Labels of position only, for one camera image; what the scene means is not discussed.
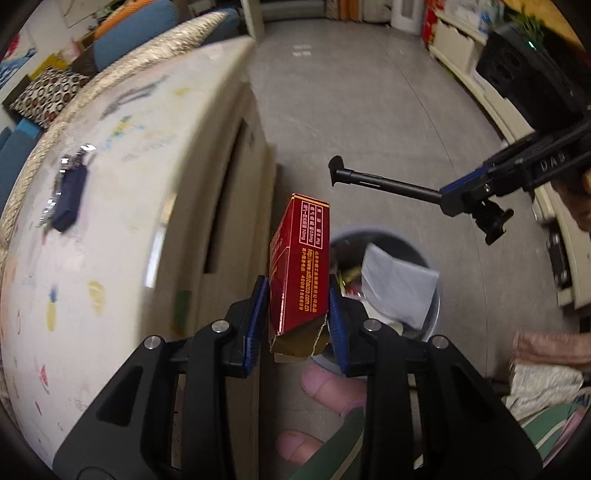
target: red box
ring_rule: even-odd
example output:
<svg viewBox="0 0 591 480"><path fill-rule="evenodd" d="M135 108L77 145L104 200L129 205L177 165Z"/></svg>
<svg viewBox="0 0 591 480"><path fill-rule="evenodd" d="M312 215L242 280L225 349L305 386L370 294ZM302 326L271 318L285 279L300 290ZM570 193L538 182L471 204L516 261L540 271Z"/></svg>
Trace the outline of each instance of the red box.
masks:
<svg viewBox="0 0 591 480"><path fill-rule="evenodd" d="M271 241L271 352L318 355L329 334L329 205L292 194Z"/></svg>

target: colorful painting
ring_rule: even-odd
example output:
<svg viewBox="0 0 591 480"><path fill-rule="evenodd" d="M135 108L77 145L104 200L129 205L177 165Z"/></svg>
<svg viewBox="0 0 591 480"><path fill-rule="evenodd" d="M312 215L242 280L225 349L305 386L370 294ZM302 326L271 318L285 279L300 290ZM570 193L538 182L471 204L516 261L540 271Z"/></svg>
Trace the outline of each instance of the colorful painting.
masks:
<svg viewBox="0 0 591 480"><path fill-rule="evenodd" d="M0 63L0 88L6 85L14 75L35 53L37 48L27 30L23 28L12 39L4 59Z"/></svg>

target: circle patterned pillow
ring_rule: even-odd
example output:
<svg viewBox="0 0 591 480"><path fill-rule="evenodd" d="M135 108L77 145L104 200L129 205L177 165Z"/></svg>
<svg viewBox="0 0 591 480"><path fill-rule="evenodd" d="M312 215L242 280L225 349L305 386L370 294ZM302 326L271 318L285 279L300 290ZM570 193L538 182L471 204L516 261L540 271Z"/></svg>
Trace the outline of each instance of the circle patterned pillow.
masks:
<svg viewBox="0 0 591 480"><path fill-rule="evenodd" d="M51 122L89 79L90 77L79 73L47 67L27 86L10 108L40 127L48 129Z"/></svg>

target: metal screw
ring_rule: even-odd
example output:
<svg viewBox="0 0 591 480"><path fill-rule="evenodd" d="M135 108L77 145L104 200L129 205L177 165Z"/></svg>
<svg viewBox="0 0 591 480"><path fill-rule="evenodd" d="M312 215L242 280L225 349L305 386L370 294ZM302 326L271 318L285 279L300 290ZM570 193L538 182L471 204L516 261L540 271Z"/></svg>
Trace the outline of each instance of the metal screw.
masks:
<svg viewBox="0 0 591 480"><path fill-rule="evenodd" d="M431 343L435 348L444 349L449 346L449 340L445 338L443 335L436 335L431 338Z"/></svg>
<svg viewBox="0 0 591 480"><path fill-rule="evenodd" d="M376 319L369 319L365 320L363 323L363 328L366 329L368 332L377 332L382 327L382 322Z"/></svg>
<svg viewBox="0 0 591 480"><path fill-rule="evenodd" d="M144 340L144 347L146 347L148 350L154 350L160 346L161 342L162 340L160 340L160 337L152 335L151 337L148 337L146 340Z"/></svg>
<svg viewBox="0 0 591 480"><path fill-rule="evenodd" d="M212 330L216 333L225 332L230 328L230 324L226 320L218 320L212 323Z"/></svg>

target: tiled floor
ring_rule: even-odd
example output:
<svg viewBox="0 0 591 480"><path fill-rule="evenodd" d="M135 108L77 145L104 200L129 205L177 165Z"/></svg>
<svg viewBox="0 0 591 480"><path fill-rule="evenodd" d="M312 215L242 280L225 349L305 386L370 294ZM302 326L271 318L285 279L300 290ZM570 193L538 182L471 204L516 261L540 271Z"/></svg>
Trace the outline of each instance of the tiled floor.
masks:
<svg viewBox="0 0 591 480"><path fill-rule="evenodd" d="M296 56L297 46L310 55ZM300 20L267 25L252 81L265 132L280 166L274 222L292 192L331 205L335 233L351 225L384 225L413 240L441 273L440 331L486 375L506 375L516 329L575 332L563 316L545 251L523 193L502 199L515 210L492 246L467 216L360 187L332 188L328 160L350 168L439 188L501 147L472 97L419 39L383 25ZM327 439L339 419L307 398L298 384L305 365L263 356L261 479L293 469L274 450L283 429Z"/></svg>

